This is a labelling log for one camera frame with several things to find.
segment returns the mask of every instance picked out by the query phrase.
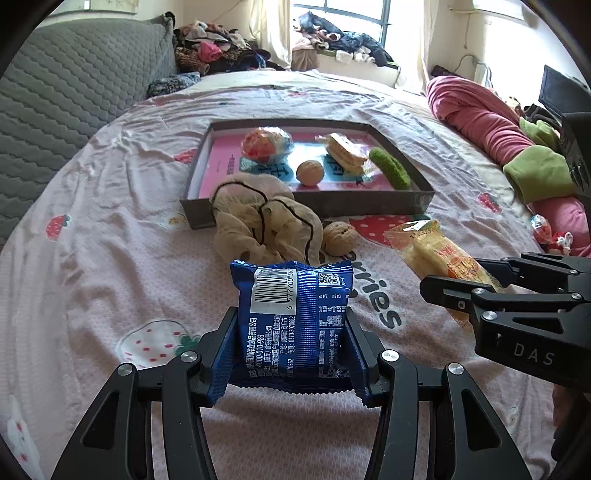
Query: cable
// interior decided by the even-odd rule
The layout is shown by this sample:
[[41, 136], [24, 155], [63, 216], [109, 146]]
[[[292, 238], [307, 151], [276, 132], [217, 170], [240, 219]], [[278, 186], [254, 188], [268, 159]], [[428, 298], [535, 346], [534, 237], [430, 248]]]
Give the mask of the cable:
[[474, 65], [479, 64], [479, 63], [483, 63], [480, 61], [480, 59], [474, 55], [473, 53], [466, 53], [461, 59], [460, 59], [460, 63], [458, 64], [458, 66], [456, 67], [456, 69], [453, 71], [453, 73], [456, 73], [460, 67], [462, 66], [462, 62], [464, 61], [464, 59], [466, 57], [472, 57], [472, 62], [474, 63]]
[[227, 15], [228, 13], [230, 13], [232, 10], [234, 10], [241, 3], [242, 3], [242, 0], [238, 0], [238, 2], [236, 2], [236, 4], [233, 7], [228, 8], [224, 13], [218, 15], [214, 20], [212, 20], [212, 23], [217, 23], [217, 21], [220, 18], [222, 18], [224, 15]]
[[492, 85], [492, 70], [491, 68], [484, 63], [483, 61], [481, 61], [476, 55], [474, 55], [473, 53], [466, 53], [460, 60], [460, 63], [457, 65], [456, 69], [453, 71], [453, 73], [456, 73], [460, 67], [462, 66], [462, 62], [464, 61], [464, 59], [466, 57], [471, 57], [472, 58], [472, 63], [474, 65], [482, 65], [485, 69], [486, 69], [486, 77], [485, 77], [485, 86], [488, 88], [493, 88]]

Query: pile of clothes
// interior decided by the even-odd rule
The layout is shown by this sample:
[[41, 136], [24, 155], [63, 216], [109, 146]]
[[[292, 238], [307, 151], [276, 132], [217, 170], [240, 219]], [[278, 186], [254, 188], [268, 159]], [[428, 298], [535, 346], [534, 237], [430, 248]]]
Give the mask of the pile of clothes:
[[552, 119], [535, 109], [530, 118], [544, 119], [530, 122], [489, 89], [461, 77], [436, 77], [426, 93], [433, 115], [486, 151], [519, 199], [544, 217], [551, 231], [571, 233], [570, 254], [591, 258], [587, 216], [574, 196], [576, 186], [548, 122]]
[[266, 50], [252, 49], [237, 29], [228, 31], [222, 25], [195, 20], [176, 29], [174, 35], [174, 55], [183, 73], [199, 72], [203, 77], [220, 72], [284, 70], [270, 60]]
[[298, 19], [294, 28], [301, 34], [293, 47], [294, 57], [298, 57], [296, 52], [300, 50], [333, 50], [337, 52], [337, 60], [347, 64], [353, 59], [375, 62], [378, 67], [393, 62], [384, 48], [366, 33], [344, 32], [310, 11]]

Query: crumpled packaging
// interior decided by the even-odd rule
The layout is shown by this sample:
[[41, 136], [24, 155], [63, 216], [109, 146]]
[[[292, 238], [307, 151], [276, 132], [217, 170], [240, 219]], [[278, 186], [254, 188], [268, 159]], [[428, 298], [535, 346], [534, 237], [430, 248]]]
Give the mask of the crumpled packaging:
[[[502, 287], [473, 257], [445, 237], [436, 220], [407, 222], [384, 232], [384, 237], [421, 280], [427, 275], [458, 278]], [[462, 328], [469, 328], [469, 315], [447, 309]]]
[[212, 193], [210, 203], [217, 226], [214, 247], [226, 262], [320, 265], [322, 222], [278, 178], [231, 175]]

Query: bed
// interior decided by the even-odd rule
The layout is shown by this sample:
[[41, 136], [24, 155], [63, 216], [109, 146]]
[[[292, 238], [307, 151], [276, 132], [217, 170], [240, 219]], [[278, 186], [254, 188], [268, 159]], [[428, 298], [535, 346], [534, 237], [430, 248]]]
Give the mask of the bed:
[[[35, 480], [50, 477], [119, 363], [166, 363], [236, 304], [213, 229], [189, 229], [178, 200], [209, 122], [242, 116], [370, 123], [433, 185], [427, 214], [463, 249], [484, 258], [539, 251], [530, 214], [500, 169], [436, 121], [422, 97], [318, 73], [241, 72], [137, 103], [56, 174], [0, 254], [0, 304], [7, 306], [0, 310], [0, 433]], [[462, 363], [532, 477], [548, 475], [552, 386], [477, 357], [471, 332], [418, 297], [418, 279], [381, 239], [404, 219], [346, 220], [360, 233], [347, 258], [356, 275], [350, 305], [362, 327], [416, 363]], [[396, 314], [391, 324], [380, 319], [388, 312]], [[417, 479], [426, 472], [426, 415], [424, 408]], [[362, 478], [378, 421], [352, 392], [297, 396], [231, 385], [202, 416], [220, 479]], [[154, 417], [155, 473], [165, 478]]]

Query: green cloth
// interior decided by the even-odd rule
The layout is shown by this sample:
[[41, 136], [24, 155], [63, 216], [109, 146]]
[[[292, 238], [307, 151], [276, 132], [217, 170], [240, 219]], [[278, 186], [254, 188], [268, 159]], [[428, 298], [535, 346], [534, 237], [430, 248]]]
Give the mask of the green cloth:
[[519, 129], [536, 145], [543, 145], [555, 152], [560, 152], [560, 138], [558, 134], [554, 128], [543, 120], [538, 120], [536, 124], [533, 124], [525, 118], [520, 117]]
[[503, 173], [524, 203], [569, 197], [576, 191], [564, 157], [542, 145], [527, 147]]

